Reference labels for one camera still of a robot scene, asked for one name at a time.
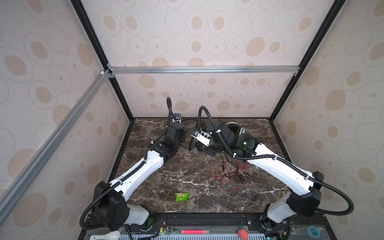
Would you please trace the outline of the black blue headphones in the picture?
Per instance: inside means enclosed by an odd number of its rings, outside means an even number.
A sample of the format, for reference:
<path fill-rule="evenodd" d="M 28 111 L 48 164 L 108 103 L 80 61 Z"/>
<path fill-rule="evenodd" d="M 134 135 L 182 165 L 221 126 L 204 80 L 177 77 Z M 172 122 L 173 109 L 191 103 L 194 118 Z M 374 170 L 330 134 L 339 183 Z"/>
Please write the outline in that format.
<path fill-rule="evenodd" d="M 198 125 L 198 120 L 197 119 L 187 118 L 187 119 L 182 120 L 181 123 L 183 123 L 184 125 L 190 124 L 190 123 L 196 123 L 196 127 L 191 130 L 190 136 L 191 136 L 191 133 L 192 133 L 193 130 L 198 129 L 197 128 L 197 125 Z M 204 121 L 201 121 L 201 123 L 200 123 L 201 131 L 209 133 L 208 130 L 207 130 L 207 127 L 208 127 L 207 124 Z M 216 147 L 216 143 L 214 142 L 213 138 L 212 138 L 212 140 L 210 142 L 210 146 L 206 147 L 202 143 L 200 143 L 199 141 L 197 141 L 195 138 L 193 138 L 191 136 L 191 141 L 190 141 L 188 149 L 189 149 L 189 151 L 192 151 L 193 149 L 196 149 L 198 152 L 204 152 L 205 154 L 207 154 L 209 156 L 212 156 L 212 157 L 215 157 L 216 154 L 217 154 L 217 147 Z"/>

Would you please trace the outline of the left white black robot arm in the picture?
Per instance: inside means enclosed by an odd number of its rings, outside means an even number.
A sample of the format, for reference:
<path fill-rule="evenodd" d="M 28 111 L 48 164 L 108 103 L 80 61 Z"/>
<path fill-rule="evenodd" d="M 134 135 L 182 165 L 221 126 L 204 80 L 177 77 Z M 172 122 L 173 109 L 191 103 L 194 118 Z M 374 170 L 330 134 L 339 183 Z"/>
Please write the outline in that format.
<path fill-rule="evenodd" d="M 107 227 L 115 231 L 123 225 L 146 224 L 149 211 L 142 206 L 130 205 L 127 201 L 144 180 L 176 155 L 180 145 L 185 142 L 186 133 L 187 128 L 180 121 L 169 123 L 133 167 L 109 183 L 101 181 L 95 188 L 92 203 L 80 217 L 81 228 L 92 230 Z"/>

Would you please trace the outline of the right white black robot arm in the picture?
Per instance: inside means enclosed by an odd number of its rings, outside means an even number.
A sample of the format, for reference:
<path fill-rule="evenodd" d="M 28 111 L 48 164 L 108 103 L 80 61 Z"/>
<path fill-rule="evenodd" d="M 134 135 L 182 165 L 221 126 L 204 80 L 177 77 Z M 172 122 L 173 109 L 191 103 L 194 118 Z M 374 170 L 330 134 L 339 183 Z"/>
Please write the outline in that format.
<path fill-rule="evenodd" d="M 264 222 L 277 224 L 294 215 L 310 217 L 315 212 L 345 216 L 354 210 L 353 201 L 340 190 L 324 183 L 322 173 L 311 173 L 286 161 L 234 122 L 225 124 L 217 121 L 214 127 L 193 129 L 191 136 L 213 152 L 222 152 L 235 160 L 261 168 L 290 188 L 290 192 L 281 199 L 267 205 Z M 321 188 L 341 196 L 348 208 L 338 212 L 320 209 Z"/>

